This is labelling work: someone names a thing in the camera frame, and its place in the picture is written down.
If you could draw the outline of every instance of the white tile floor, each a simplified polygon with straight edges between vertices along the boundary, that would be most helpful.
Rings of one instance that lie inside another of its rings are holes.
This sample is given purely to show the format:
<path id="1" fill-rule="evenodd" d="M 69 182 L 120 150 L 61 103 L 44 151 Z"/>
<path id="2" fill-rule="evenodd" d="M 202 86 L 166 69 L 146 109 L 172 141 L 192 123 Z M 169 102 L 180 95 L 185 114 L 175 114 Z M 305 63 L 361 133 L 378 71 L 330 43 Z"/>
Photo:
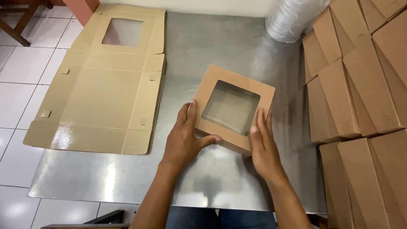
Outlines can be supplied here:
<path id="1" fill-rule="evenodd" d="M 21 15 L 0 15 L 15 26 Z M 26 130 L 66 49 L 82 30 L 67 7 L 40 7 L 23 47 L 0 30 L 0 228 L 39 229 L 52 223 L 84 223 L 114 210 L 131 222 L 138 205 L 27 197 L 43 149 L 22 144 Z"/>

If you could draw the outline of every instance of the clear plastic window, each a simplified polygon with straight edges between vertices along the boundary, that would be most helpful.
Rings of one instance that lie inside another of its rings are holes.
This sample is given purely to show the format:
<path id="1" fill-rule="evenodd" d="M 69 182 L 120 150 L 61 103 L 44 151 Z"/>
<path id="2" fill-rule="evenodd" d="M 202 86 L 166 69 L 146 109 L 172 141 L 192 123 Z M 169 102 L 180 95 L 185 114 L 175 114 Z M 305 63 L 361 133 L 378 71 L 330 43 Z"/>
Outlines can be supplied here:
<path id="1" fill-rule="evenodd" d="M 112 18 L 102 44 L 137 47 L 142 27 L 142 21 Z"/>
<path id="2" fill-rule="evenodd" d="M 202 118 L 247 136 L 260 95 L 218 80 Z"/>

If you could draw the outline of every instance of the hand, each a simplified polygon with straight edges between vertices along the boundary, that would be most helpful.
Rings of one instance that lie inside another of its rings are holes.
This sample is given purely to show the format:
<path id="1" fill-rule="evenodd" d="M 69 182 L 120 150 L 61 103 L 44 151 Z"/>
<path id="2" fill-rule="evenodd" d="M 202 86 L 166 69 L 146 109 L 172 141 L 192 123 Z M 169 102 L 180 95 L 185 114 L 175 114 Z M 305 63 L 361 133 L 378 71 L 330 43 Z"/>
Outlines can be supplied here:
<path id="1" fill-rule="evenodd" d="M 267 182 L 273 182 L 285 176 L 271 129 L 271 110 L 267 114 L 266 121 L 263 109 L 257 112 L 256 125 L 250 128 L 250 141 L 253 164 L 260 176 Z"/>
<path id="2" fill-rule="evenodd" d="M 194 134 L 196 120 L 197 103 L 193 99 L 191 103 L 184 104 L 178 112 L 177 122 L 167 137 L 161 164 L 169 165 L 181 172 L 195 160 L 202 148 L 221 141 L 216 135 L 197 139 Z"/>

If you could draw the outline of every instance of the metal table top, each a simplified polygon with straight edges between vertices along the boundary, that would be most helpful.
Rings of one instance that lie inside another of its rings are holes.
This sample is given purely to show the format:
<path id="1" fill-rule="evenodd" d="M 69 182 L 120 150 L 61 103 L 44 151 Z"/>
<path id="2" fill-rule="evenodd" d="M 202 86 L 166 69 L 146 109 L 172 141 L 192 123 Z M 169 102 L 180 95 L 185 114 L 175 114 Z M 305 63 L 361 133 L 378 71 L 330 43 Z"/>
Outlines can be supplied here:
<path id="1" fill-rule="evenodd" d="M 167 67 L 148 155 L 45 150 L 28 196 L 140 204 L 178 110 L 210 64 L 276 87 L 273 130 L 283 167 L 307 213 L 326 213 L 322 173 L 309 136 L 300 42 L 272 40 L 263 18 L 168 12 Z M 212 145 L 180 176 L 173 205 L 273 210 L 251 157 Z"/>

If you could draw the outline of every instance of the jeans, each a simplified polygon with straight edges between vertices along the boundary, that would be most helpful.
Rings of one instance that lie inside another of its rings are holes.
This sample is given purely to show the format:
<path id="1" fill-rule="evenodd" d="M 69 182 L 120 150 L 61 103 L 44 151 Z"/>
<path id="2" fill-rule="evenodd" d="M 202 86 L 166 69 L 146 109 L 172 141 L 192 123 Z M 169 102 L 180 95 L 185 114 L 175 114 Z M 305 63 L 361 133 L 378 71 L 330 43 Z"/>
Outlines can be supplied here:
<path id="1" fill-rule="evenodd" d="M 276 229 L 271 211 L 170 207 L 165 229 Z"/>

